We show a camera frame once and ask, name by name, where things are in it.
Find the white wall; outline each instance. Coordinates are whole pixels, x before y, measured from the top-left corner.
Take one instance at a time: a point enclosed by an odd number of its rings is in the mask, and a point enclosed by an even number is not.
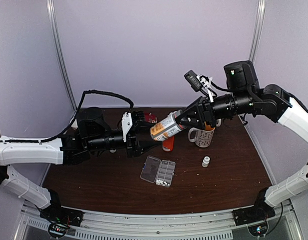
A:
[[[262,87],[276,83],[308,107],[308,0],[267,1],[255,68]],[[265,117],[251,118],[249,127],[277,182],[307,163],[307,143]],[[308,191],[292,202],[308,240]]]
[[[48,137],[72,115],[57,63],[45,0],[0,1],[0,130]],[[40,183],[46,164],[15,168]],[[0,240],[11,239],[23,201],[0,188]]]
[[[137,106],[187,106],[198,96],[190,69],[225,86],[223,66],[249,56],[258,1],[59,0],[55,11],[78,100],[113,91]],[[89,96],[85,106],[126,106]]]

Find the brown tabletop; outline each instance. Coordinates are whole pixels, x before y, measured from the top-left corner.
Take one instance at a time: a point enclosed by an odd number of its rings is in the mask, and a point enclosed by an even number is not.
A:
[[[141,108],[161,120],[173,108]],[[113,127],[122,109],[106,109]],[[241,125],[236,117],[228,125]],[[243,127],[217,128],[208,148],[187,139],[188,131],[175,136],[174,150],[156,147],[144,155],[127,158],[126,150],[104,152],[74,166],[52,165],[44,187],[58,192],[62,205],[121,214],[202,213],[252,205],[259,190],[270,186],[265,168]],[[176,162],[169,188],[140,179],[148,155]],[[204,156],[211,158],[202,167]]]

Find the mug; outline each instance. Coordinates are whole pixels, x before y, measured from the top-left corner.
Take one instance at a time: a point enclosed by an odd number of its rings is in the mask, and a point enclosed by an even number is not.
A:
[[[210,131],[200,130],[195,127],[191,128],[188,132],[188,140],[191,143],[195,143],[197,146],[201,148],[208,147],[212,142],[212,138],[214,135],[215,128],[211,129]],[[192,132],[196,132],[195,137],[191,138]]]

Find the clear plastic container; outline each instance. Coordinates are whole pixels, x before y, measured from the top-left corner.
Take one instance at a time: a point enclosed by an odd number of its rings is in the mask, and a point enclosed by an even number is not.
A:
[[[174,161],[160,160],[148,156],[143,167],[140,178],[156,183],[156,185],[170,187],[174,175],[176,163]]]

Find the can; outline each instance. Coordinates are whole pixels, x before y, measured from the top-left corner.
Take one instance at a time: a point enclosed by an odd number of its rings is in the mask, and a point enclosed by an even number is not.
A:
[[[181,132],[186,127],[176,123],[175,118],[183,111],[171,112],[168,116],[150,129],[150,135],[155,141],[164,141]]]

